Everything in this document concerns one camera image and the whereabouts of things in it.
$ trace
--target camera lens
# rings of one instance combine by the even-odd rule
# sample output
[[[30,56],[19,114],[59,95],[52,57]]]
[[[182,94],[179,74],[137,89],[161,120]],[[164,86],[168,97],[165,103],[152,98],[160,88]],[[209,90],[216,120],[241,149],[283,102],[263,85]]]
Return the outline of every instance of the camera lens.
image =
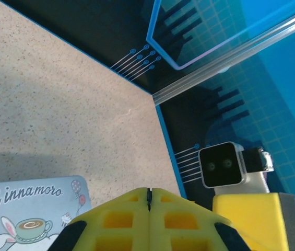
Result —
[[[216,165],[215,165],[215,163],[209,163],[209,164],[207,165],[207,169],[208,169],[209,171],[213,171],[213,170],[215,170],[215,169],[216,169]]]
[[[230,159],[224,160],[223,165],[224,165],[225,168],[232,167],[232,160],[230,160]]]

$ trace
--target speckled countertop surface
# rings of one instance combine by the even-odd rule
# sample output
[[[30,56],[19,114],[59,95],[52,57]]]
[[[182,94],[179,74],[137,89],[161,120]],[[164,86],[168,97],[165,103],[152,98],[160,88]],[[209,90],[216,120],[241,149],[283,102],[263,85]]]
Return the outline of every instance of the speckled countertop surface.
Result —
[[[0,3],[0,181],[67,175],[179,193],[152,97]]]

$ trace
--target black camera face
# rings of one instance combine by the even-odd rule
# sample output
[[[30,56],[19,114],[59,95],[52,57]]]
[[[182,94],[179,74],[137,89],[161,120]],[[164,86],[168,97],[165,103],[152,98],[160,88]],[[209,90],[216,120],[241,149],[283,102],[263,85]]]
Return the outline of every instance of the black camera face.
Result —
[[[241,166],[234,144],[211,146],[199,152],[203,180],[207,187],[239,184],[242,181]]]

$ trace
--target blue edge trim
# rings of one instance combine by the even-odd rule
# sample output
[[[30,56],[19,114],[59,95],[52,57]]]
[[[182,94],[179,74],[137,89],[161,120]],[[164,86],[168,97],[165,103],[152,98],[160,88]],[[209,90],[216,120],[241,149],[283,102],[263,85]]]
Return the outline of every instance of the blue edge trim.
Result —
[[[88,57],[94,59],[94,60],[95,60],[96,62],[98,62],[99,64],[102,64],[103,66],[105,66],[106,68],[108,68],[110,71],[116,73],[116,75],[118,75],[118,76],[124,78],[122,75],[118,74],[118,73],[115,72],[113,69],[110,69],[109,66],[103,64],[102,62],[100,62],[100,61],[98,61],[97,59],[93,58],[91,55],[89,55],[89,54],[87,54],[86,52],[84,52],[84,51],[80,50],[79,48],[75,47],[73,44],[67,42],[65,39],[63,39],[63,38],[57,36],[57,35],[54,34],[52,31],[46,29],[44,26],[42,26],[42,25],[40,25],[39,23],[35,22],[34,20],[30,19],[29,17],[27,17],[27,16],[24,15],[23,13],[21,13],[21,12],[19,12],[18,10],[12,8],[10,5],[8,5],[8,4],[6,4],[5,2],[2,2],[2,1],[0,1],[0,3],[3,3],[3,4],[6,5],[7,7],[9,7],[10,9],[16,11],[16,12],[19,13],[20,15],[24,16],[25,18],[27,18],[28,20],[30,20],[31,22],[33,22],[34,24],[38,25],[39,27],[43,28],[43,29],[46,30],[47,32],[49,32],[49,33],[51,33],[52,35],[56,36],[56,37],[59,38],[60,40],[62,40],[62,41],[64,41],[65,43],[69,44],[70,46],[72,46],[72,47],[75,48],[76,50],[82,52],[84,55],[86,55],[86,56],[88,56]],[[148,94],[151,94],[150,92],[146,91],[145,89],[143,89],[143,88],[140,87],[139,85],[135,84],[134,82],[132,82],[132,81],[126,79],[126,78],[124,78],[124,79],[127,80],[127,81],[129,81],[129,82],[132,83],[133,85],[137,86],[139,89],[143,90],[144,92],[146,92],[146,93],[148,93]]]
[[[158,114],[158,117],[159,117],[159,121],[160,121],[161,129],[162,129],[162,133],[163,133],[163,136],[164,136],[164,140],[166,142],[166,146],[167,146],[167,149],[168,149],[170,161],[171,161],[173,169],[174,169],[176,182],[178,183],[180,195],[181,195],[181,197],[186,199],[187,194],[185,193],[185,190],[184,190],[184,186],[183,186],[183,183],[182,183],[180,171],[179,171],[179,168],[178,168],[178,164],[176,163],[175,154],[173,152],[173,147],[172,147],[172,144],[170,142],[170,138],[169,138],[169,135],[168,135],[168,132],[167,132],[166,124],[164,122],[160,106],[156,106],[156,110],[157,110],[157,114]]]

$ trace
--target yellow foam block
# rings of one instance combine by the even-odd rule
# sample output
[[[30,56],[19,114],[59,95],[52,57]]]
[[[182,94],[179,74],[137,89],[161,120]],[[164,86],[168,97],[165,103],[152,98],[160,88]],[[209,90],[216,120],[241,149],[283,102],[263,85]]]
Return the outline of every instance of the yellow foam block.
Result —
[[[219,195],[213,211],[229,219],[255,251],[288,251],[278,193]]]
[[[150,251],[227,251],[215,223],[229,220],[163,189],[152,194]]]
[[[148,251],[147,188],[138,188],[73,219],[87,226],[73,251]]]

